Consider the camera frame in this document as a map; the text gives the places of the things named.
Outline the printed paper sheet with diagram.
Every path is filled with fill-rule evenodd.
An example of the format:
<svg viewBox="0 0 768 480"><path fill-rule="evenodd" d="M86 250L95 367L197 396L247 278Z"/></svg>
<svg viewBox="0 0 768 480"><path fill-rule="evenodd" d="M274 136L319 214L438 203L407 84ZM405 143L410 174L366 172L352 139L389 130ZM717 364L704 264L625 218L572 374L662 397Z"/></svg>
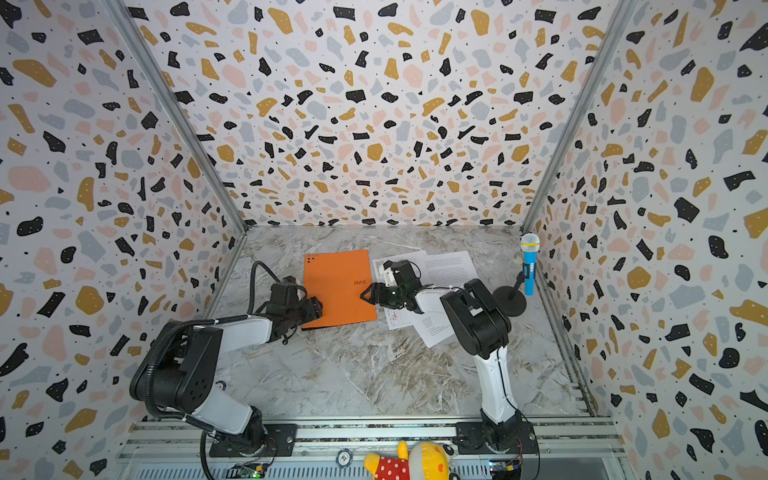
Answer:
<svg viewBox="0 0 768 480"><path fill-rule="evenodd" d="M394 287L396 285L394 264L398 262L405 262L413 271L413 275L420 281L422 285L425 281L421 279L423 268L426 266L428 255L423 250L418 250L409 254L395 255L387 258L380 258L373 260L373 270L375 274L375 280L377 282L384 283L387 287ZM417 319L415 312L407 310L405 307L402 309L384 309L384 315L386 322L390 330L399 330L406 327L413 327Z"/></svg>

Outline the orange folder black inside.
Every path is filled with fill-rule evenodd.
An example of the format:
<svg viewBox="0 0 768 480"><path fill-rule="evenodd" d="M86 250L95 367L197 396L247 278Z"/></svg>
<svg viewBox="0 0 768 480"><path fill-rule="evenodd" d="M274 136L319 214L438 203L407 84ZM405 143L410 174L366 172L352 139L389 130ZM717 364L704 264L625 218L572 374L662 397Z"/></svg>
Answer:
<svg viewBox="0 0 768 480"><path fill-rule="evenodd" d="M376 307L360 298L372 284L367 250L307 254L304 286L310 297L322 304L322 316L302 326L303 330L371 322Z"/></svg>

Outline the printed paper sheet top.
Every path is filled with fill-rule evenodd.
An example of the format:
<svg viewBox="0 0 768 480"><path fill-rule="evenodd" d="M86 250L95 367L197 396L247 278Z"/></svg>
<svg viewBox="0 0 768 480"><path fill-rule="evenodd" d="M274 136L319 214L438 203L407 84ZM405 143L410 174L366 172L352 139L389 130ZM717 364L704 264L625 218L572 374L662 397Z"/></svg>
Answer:
<svg viewBox="0 0 768 480"><path fill-rule="evenodd" d="M417 265L422 283L434 287L463 287L479 277L467 251L427 255Z"/></svg>

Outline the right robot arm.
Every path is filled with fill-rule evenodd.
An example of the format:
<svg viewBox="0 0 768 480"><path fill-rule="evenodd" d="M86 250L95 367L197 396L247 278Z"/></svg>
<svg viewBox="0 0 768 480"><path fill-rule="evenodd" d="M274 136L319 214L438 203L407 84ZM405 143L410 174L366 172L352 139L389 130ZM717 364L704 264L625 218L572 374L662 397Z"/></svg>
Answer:
<svg viewBox="0 0 768 480"><path fill-rule="evenodd" d="M386 281L369 285L360 299L420 316L445 315L459 344L475 362L482 400L482 444L499 453L516 447L516 437L524 429L524 415L509 378L511 321L491 292L478 278L462 286L424 285L408 260L387 260L383 267Z"/></svg>

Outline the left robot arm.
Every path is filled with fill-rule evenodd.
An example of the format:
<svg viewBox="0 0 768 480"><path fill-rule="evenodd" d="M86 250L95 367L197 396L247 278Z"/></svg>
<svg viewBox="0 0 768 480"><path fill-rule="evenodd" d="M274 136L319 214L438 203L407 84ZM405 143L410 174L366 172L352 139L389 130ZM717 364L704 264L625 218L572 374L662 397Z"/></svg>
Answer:
<svg viewBox="0 0 768 480"><path fill-rule="evenodd" d="M215 385L219 358L249 346L285 342L322 314L321 301L287 277L271 286L270 299L261 306L250 300L244 314L171 321L135 372L129 394L157 419L181 420L242 454L256 452L267 444L262 414Z"/></svg>

